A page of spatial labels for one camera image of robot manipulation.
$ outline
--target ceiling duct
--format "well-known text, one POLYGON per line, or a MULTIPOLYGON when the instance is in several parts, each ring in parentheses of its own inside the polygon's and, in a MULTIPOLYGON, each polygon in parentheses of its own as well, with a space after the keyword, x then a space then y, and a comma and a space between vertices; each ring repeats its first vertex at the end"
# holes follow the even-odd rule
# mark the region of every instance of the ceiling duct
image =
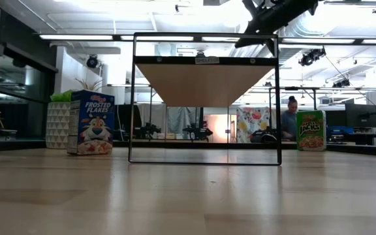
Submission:
MULTIPOLYGON (((254 0, 256 5, 259 5, 262 2, 263 0, 254 0)), ((270 1, 266 1, 267 7, 271 7, 272 5, 273 4, 271 4, 270 1)), ((306 11, 305 13, 299 15, 299 17, 292 20, 288 26, 282 27, 276 33, 279 37, 324 37, 337 26, 336 21, 331 20, 332 15, 331 12, 327 11, 328 7, 331 6, 319 5, 314 16, 306 11)), ((295 55, 300 51, 300 49, 299 47, 294 50, 280 48, 280 51, 280 61, 286 61, 290 58, 287 56, 295 55)), ((239 56, 239 54, 242 54, 243 56, 250 55, 250 57, 267 57, 270 54, 270 51, 268 50, 267 46, 263 47, 261 45, 252 45, 244 48, 244 50, 243 48, 233 48, 230 56, 239 56)))
POLYGON ((223 3, 228 2, 228 0, 202 0, 203 6, 219 6, 222 5, 223 3))

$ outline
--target woman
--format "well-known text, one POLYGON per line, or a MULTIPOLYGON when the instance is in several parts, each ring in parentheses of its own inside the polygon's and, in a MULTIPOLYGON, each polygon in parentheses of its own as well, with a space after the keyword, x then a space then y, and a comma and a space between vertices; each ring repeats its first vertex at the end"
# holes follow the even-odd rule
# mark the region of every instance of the woman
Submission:
POLYGON ((290 96, 288 102, 288 110, 281 115, 281 128, 283 138, 295 140, 297 107, 297 100, 295 99, 295 97, 290 96))

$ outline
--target desk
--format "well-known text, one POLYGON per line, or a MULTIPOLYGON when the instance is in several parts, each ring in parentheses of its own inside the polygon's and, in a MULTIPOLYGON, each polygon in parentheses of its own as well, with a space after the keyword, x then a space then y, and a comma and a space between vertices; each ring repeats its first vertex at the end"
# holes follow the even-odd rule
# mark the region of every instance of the desk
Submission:
POLYGON ((373 139, 376 138, 376 133, 354 133, 344 134, 347 141, 356 142, 356 145, 373 145, 373 139))

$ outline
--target apple jacks cereal box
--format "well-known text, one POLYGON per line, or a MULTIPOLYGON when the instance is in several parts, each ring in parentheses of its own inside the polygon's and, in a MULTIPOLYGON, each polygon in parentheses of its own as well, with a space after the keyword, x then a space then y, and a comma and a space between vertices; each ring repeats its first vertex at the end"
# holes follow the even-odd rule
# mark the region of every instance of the apple jacks cereal box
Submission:
POLYGON ((326 113, 324 111, 297 113, 297 148, 304 151, 326 150, 326 113))
POLYGON ((114 108, 114 96, 87 90, 72 93, 68 153, 111 153, 114 108))

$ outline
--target blue object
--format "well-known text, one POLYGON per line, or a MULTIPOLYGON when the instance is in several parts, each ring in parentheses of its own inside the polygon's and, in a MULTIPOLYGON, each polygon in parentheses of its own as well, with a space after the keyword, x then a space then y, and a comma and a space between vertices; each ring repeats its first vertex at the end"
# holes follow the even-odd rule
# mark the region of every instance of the blue object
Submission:
POLYGON ((353 127, 327 127, 328 136, 336 134, 353 134, 353 127))
POLYGON ((296 136, 296 114, 285 111, 281 114, 281 129, 289 134, 296 136))
POLYGON ((67 152, 77 155, 111 153, 114 108, 112 95, 87 90, 72 93, 67 152))

